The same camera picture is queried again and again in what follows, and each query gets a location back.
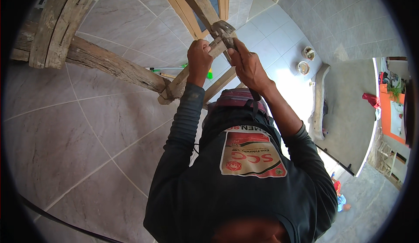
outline man's right hand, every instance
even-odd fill
[[[238,52],[233,48],[227,50],[231,57],[231,65],[235,66],[238,78],[248,87],[254,89],[262,96],[266,91],[275,86],[275,82],[268,78],[259,57],[256,53],[249,52],[246,46],[233,38],[234,44],[237,46]]]

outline weathered wooden frame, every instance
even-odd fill
[[[77,27],[92,1],[48,0],[39,23],[25,22],[22,26],[11,58],[28,61],[29,65],[35,68],[60,69],[64,62],[70,62],[89,69],[99,69],[115,78],[160,93],[158,98],[160,104],[170,104],[174,99],[181,98],[189,75],[188,67],[171,82],[147,68],[75,36]],[[210,44],[210,55],[215,58],[224,53],[231,62],[223,41],[212,33],[212,24],[220,18],[210,0],[185,1],[214,37],[214,41]],[[205,92],[204,103],[235,77],[235,67],[231,67]]]

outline wooden door frame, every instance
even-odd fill
[[[168,0],[175,12],[179,15],[182,22],[185,24],[188,31],[191,33],[194,40],[203,39],[209,31],[206,29],[201,31],[198,21],[195,18],[194,12],[185,0]],[[218,0],[219,17],[221,20],[228,20],[228,7],[230,0]]]

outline red cloth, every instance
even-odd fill
[[[379,108],[380,106],[381,106],[381,104],[380,104],[380,98],[378,98],[377,96],[374,96],[374,95],[372,95],[372,94],[367,94],[367,93],[364,93],[363,95],[362,95],[362,99],[366,99],[366,100],[368,100],[368,102],[375,108],[375,109],[377,109],[377,108]]]
[[[333,186],[335,187],[336,192],[340,194],[340,187],[341,187],[340,181],[339,180],[336,181],[336,183],[334,183]]]

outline orange wall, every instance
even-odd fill
[[[404,103],[404,94],[398,96],[400,103]],[[390,94],[387,93],[387,84],[380,84],[380,103],[381,103],[381,127],[383,134],[394,138],[402,144],[405,144],[406,141],[399,136],[391,133],[391,105],[390,101],[394,101],[393,98],[390,98]]]

